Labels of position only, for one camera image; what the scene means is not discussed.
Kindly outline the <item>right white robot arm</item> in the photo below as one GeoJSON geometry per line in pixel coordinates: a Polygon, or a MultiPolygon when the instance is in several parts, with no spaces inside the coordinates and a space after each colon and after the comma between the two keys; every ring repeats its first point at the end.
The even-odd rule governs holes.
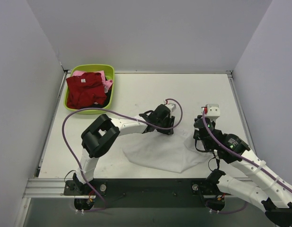
{"type": "Polygon", "coordinates": [[[275,225],[292,227],[292,185],[273,172],[240,137],[217,130],[211,118],[199,115],[194,128],[194,139],[202,143],[205,152],[241,171],[255,186],[236,180],[217,168],[206,180],[216,185],[220,192],[258,207],[275,225]]]}

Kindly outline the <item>white t shirt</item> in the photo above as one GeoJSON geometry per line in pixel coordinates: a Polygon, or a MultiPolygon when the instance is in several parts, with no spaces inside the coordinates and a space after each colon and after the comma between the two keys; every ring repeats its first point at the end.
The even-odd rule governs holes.
{"type": "Polygon", "coordinates": [[[133,134],[125,137],[122,151],[133,164],[174,173],[182,173],[212,158],[212,154],[195,148],[193,133],[186,131],[172,135],[133,134]]]}

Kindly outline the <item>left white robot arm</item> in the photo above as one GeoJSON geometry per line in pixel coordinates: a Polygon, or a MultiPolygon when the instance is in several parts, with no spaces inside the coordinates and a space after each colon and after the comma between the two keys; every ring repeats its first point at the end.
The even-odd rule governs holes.
{"type": "Polygon", "coordinates": [[[80,167],[73,175],[75,190],[83,195],[90,192],[97,162],[110,150],[117,137],[154,130],[166,135],[173,134],[175,117],[172,113],[175,109],[173,103],[160,104],[154,111],[141,113],[132,120],[100,115],[81,135],[83,151],[80,167]]]}

